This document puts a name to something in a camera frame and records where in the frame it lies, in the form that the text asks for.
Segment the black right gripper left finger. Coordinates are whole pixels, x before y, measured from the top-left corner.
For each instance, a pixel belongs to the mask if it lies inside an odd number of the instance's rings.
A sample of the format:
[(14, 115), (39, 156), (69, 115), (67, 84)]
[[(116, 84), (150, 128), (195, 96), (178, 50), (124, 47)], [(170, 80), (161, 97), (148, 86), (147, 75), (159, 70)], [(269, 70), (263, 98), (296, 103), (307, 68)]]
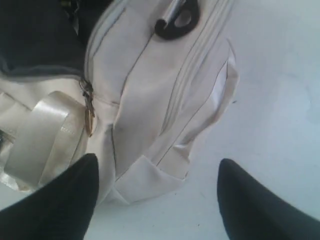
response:
[(82, 240), (98, 193), (98, 159), (88, 153), (41, 189), (1, 210), (0, 238)]

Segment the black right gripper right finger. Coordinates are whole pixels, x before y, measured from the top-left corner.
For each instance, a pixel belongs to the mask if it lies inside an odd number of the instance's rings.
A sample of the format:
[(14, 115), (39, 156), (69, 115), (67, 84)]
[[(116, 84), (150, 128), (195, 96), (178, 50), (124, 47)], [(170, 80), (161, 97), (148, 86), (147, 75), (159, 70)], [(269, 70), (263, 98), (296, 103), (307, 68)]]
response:
[(319, 220), (275, 195), (231, 159), (217, 177), (219, 212), (231, 240), (318, 240)]

